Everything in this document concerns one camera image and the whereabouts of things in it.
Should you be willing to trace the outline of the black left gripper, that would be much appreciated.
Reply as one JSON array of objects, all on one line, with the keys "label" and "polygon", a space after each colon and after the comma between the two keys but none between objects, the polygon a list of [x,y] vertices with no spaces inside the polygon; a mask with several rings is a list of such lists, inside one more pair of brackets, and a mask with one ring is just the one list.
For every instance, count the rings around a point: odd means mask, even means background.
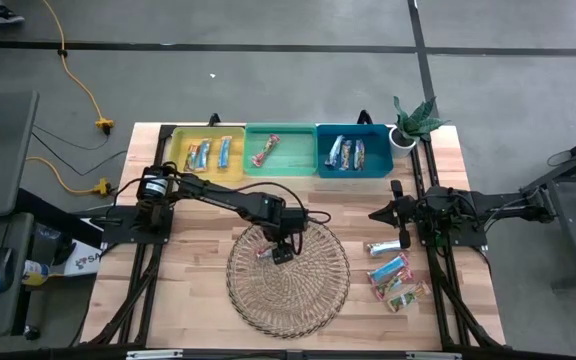
[{"label": "black left gripper", "polygon": [[[275,220],[262,225],[267,241],[282,243],[306,228],[308,217],[304,212],[282,212]],[[286,263],[294,258],[293,246],[287,243],[278,244],[272,250],[275,265]]]}]

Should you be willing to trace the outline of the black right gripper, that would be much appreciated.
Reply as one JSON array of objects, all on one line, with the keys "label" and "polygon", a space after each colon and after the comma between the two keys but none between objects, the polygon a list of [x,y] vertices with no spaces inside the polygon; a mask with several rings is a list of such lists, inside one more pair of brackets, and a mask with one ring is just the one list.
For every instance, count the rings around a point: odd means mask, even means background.
[{"label": "black right gripper", "polygon": [[394,200],[391,200],[383,208],[374,211],[374,214],[370,214],[369,218],[396,226],[399,230],[398,238],[402,249],[409,249],[413,241],[422,245],[421,232],[417,222],[417,200],[411,195],[404,194],[402,183],[399,180],[392,180],[390,186]]}]

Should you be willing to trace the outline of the orange snack bag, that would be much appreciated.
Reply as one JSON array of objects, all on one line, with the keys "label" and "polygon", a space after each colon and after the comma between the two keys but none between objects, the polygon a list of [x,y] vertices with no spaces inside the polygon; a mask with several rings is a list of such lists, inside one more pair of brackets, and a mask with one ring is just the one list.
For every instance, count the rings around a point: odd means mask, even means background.
[{"label": "orange snack bag", "polygon": [[367,245],[367,250],[372,257],[379,256],[384,253],[401,251],[402,246],[399,240],[370,243]]}]

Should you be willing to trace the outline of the silver blue granola bar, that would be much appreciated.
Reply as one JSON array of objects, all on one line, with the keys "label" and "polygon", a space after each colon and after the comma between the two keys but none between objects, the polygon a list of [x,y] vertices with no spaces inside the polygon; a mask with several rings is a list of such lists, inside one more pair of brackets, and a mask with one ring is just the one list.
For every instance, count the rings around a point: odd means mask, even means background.
[{"label": "silver blue granola bar", "polygon": [[342,147],[342,143],[344,141],[344,136],[343,135],[338,135],[335,139],[335,141],[333,142],[331,149],[328,153],[328,156],[324,162],[324,164],[328,167],[335,167],[337,165],[337,162],[339,160],[339,156],[340,156],[340,152],[341,152],[341,147]]}]

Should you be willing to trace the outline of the red green granola bar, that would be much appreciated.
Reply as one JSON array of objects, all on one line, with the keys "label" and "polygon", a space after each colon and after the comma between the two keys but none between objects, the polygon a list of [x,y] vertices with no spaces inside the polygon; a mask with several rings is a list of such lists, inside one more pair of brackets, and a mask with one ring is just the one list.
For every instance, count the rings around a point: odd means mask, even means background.
[{"label": "red green granola bar", "polygon": [[275,146],[280,142],[280,137],[276,134],[271,134],[266,141],[263,150],[252,157],[252,163],[256,167],[261,167],[266,157],[272,152]]},{"label": "red green granola bar", "polygon": [[412,271],[406,266],[402,267],[388,280],[374,286],[374,292],[377,299],[380,301],[384,300],[389,293],[394,292],[400,285],[412,277]]}]

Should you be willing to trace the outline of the round woven straw placemat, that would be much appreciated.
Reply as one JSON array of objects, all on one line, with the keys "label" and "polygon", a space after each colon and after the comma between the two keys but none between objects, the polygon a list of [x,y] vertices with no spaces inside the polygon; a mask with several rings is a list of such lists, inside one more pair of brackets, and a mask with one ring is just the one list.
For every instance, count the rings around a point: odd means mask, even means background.
[{"label": "round woven straw placemat", "polygon": [[235,240],[226,287],[236,312],[248,325],[275,338],[300,338],[325,327],[349,292],[350,266],[340,240],[328,227],[309,223],[302,252],[280,265],[272,257],[256,257],[269,246],[275,248],[254,225]]}]

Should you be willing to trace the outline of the blue plastic bin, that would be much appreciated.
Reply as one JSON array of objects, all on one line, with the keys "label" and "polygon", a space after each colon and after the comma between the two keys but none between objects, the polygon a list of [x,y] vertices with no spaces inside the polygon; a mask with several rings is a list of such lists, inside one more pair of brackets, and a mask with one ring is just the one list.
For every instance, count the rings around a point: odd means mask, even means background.
[{"label": "blue plastic bin", "polygon": [[[382,124],[324,124],[316,127],[317,131],[317,158],[318,174],[322,178],[383,178],[393,170],[393,159],[389,144],[389,129]],[[354,143],[361,140],[365,145],[364,168],[354,170],[355,144],[350,149],[350,168],[340,170],[340,163],[336,167],[327,166],[325,161],[329,158],[338,136],[343,135],[345,140]]]}]

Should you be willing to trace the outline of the snake plant in white pot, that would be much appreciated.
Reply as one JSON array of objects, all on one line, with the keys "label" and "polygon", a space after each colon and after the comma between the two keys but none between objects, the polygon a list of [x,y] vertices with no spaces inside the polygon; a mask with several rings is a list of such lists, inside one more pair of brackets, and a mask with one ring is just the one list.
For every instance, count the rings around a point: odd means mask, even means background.
[{"label": "snake plant in white pot", "polygon": [[421,140],[429,141],[431,132],[448,123],[448,120],[432,115],[436,107],[435,97],[421,102],[411,114],[401,107],[397,96],[393,97],[393,105],[397,111],[397,119],[389,131],[389,141],[395,158],[407,156]]}]

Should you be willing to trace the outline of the teal plastic bin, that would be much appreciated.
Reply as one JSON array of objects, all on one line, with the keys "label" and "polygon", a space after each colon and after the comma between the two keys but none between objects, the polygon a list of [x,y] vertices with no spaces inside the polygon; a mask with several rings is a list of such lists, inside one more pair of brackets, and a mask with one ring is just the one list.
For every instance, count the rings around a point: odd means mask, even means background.
[{"label": "teal plastic bin", "polygon": [[[279,143],[260,167],[252,157],[261,153],[271,135]],[[312,176],[317,172],[317,135],[314,124],[247,124],[244,137],[244,172],[249,176]]]}]

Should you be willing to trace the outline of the black front table beam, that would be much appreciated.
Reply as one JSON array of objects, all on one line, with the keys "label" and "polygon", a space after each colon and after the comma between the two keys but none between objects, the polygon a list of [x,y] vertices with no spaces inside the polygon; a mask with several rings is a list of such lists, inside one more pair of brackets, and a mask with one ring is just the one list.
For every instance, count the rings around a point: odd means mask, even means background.
[{"label": "black front table beam", "polygon": [[[124,348],[117,345],[68,348],[41,348],[14,352],[0,352],[0,360],[125,360],[129,351],[158,350]],[[422,350],[252,350],[186,348],[178,360],[406,360],[407,352]],[[506,348],[451,347],[447,351],[459,353],[463,360],[576,360],[576,356],[535,353]]]}]

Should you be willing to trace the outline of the yellow plastic bin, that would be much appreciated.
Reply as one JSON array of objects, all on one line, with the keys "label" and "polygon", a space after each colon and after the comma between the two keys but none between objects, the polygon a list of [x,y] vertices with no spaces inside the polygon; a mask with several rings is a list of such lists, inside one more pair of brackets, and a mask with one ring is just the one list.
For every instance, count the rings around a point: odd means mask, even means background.
[{"label": "yellow plastic bin", "polygon": [[[228,166],[218,167],[222,138],[230,136]],[[244,177],[244,129],[241,127],[177,127],[172,133],[167,161],[174,161],[182,171],[191,145],[199,146],[203,140],[210,139],[211,146],[207,156],[207,169],[195,172],[202,179],[215,183],[239,182]]]}]

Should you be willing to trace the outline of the white printed cardboard box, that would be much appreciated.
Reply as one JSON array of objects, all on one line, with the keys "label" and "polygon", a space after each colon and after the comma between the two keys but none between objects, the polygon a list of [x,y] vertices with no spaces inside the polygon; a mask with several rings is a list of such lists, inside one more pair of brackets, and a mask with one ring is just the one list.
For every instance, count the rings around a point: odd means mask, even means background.
[{"label": "white printed cardboard box", "polygon": [[74,240],[73,252],[64,262],[62,274],[66,277],[94,275],[99,271],[102,251]]}]

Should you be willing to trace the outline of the yellow labelled bottle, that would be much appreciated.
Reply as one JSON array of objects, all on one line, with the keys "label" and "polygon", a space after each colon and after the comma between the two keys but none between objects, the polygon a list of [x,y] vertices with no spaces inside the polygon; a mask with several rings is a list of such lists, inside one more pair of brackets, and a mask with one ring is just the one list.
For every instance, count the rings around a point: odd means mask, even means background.
[{"label": "yellow labelled bottle", "polygon": [[22,283],[26,286],[40,286],[50,276],[50,267],[36,261],[26,260],[22,274]]}]

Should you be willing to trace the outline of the person's black shoe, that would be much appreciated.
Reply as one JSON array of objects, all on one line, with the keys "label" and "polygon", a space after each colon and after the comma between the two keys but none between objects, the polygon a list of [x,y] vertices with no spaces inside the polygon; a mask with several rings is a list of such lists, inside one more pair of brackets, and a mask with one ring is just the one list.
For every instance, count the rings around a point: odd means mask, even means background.
[{"label": "person's black shoe", "polygon": [[17,24],[23,23],[25,18],[5,5],[0,4],[0,24]]}]

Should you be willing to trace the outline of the black aluminium table frame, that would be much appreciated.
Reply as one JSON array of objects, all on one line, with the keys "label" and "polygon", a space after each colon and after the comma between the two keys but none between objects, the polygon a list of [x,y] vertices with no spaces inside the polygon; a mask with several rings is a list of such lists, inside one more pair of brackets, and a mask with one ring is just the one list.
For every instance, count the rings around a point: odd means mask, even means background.
[{"label": "black aluminium table frame", "polygon": [[[425,152],[428,175],[431,186],[440,186],[432,142],[421,140]],[[419,198],[430,188],[424,187],[418,150],[410,152],[413,167],[413,179]],[[440,248],[425,247],[430,276],[430,289],[435,307],[441,348],[447,351],[451,347],[503,348],[482,325],[462,299],[457,266],[454,260],[455,246]]]},{"label": "black aluminium table frame", "polygon": [[[136,123],[128,149],[128,159],[136,155],[139,139],[156,146],[151,161],[163,163],[169,138],[178,127],[216,128],[221,125],[217,113],[207,123]],[[126,298],[110,321],[94,337],[85,338],[86,327],[92,326],[93,300],[90,300],[86,317],[80,326],[77,347],[117,345],[124,348],[145,348],[150,331],[159,270],[161,268],[164,243],[134,243],[134,259],[128,281]]]}]

